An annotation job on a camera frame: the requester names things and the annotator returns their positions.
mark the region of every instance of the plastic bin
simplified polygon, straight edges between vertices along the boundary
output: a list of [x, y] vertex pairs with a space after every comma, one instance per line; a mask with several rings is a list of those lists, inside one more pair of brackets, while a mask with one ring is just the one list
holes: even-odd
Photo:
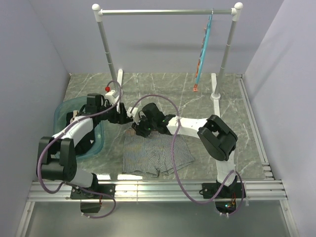
[[[77, 97], [71, 100], [67, 100], [63, 102], [62, 104], [60, 104], [55, 110], [54, 134], [60, 132], [66, 127], [66, 114], [74, 110], [80, 110], [80, 108], [84, 104], [86, 104], [86, 102], [87, 102], [87, 97], [82, 96], [82, 97]], [[94, 128], [94, 136], [95, 136], [95, 140], [91, 149], [85, 154], [76, 156], [77, 160], [91, 157], [95, 154], [98, 154], [102, 150], [103, 145], [104, 145], [104, 130], [103, 130], [102, 122], [99, 123]]]

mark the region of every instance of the striped cloth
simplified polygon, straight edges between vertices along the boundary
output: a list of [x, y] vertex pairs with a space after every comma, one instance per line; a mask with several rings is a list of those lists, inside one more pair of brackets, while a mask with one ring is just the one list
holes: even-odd
[[[172, 136], [157, 131], [144, 138], [129, 130], [125, 133], [123, 153], [123, 173], [145, 177], [158, 177], [159, 172], [172, 174], [171, 161]], [[174, 144], [174, 158], [177, 170], [189, 165], [194, 158], [181, 135]]]

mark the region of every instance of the white wall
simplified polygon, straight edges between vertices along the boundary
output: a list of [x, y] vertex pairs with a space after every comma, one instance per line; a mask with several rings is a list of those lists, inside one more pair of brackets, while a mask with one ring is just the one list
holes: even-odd
[[12, 237], [69, 74], [30, 3], [0, 2], [0, 232]]
[[[238, 0], [30, 0], [69, 72], [107, 72], [91, 10], [232, 8]], [[283, 0], [242, 0], [227, 72], [244, 73]], [[208, 16], [104, 16], [116, 68], [126, 72], [195, 72]], [[215, 15], [205, 72], [219, 72], [231, 16]]]
[[301, 236], [316, 235], [316, 1], [285, 0], [245, 74], [269, 162]]

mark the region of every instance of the white pipe connector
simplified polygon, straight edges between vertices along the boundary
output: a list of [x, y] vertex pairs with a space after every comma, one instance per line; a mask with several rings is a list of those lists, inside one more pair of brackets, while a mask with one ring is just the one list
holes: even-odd
[[102, 12], [99, 4], [92, 5], [92, 10], [94, 11], [94, 17], [97, 22], [102, 22]]
[[237, 2], [235, 6], [232, 8], [233, 21], [239, 20], [242, 8], [243, 4], [241, 2]]

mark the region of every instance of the gray marble floor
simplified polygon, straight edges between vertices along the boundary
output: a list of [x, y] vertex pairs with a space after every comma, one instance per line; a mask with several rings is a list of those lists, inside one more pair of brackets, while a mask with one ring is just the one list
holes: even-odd
[[[111, 80], [110, 74], [72, 74], [65, 99], [69, 100], [88, 93], [104, 93], [104, 88]], [[208, 118], [213, 114], [213, 102], [210, 99], [210, 74], [203, 74], [198, 85], [198, 92], [193, 92], [194, 74], [131, 74], [123, 77], [123, 99], [128, 108], [143, 95], [161, 94], [167, 96], [178, 106], [180, 114], [186, 118]], [[259, 153], [256, 148], [254, 136], [250, 128], [245, 106], [236, 76], [226, 75], [221, 83], [222, 99], [220, 109], [222, 119], [238, 135], [235, 164], [237, 171], [245, 179], [265, 178]], [[142, 107], [147, 103], [155, 102], [165, 114], [174, 114], [174, 108], [162, 98], [146, 98], [138, 105]], [[124, 132], [130, 124], [117, 125], [107, 121], [103, 122], [105, 128], [105, 144], [102, 151], [83, 161], [78, 166], [97, 174], [110, 175], [112, 180], [122, 176], [122, 156]], [[205, 150], [201, 141], [193, 137], [185, 137], [187, 146], [195, 158], [195, 162], [179, 170], [181, 179], [216, 179], [215, 161]], [[150, 179], [174, 179], [174, 174], [160, 175]]]

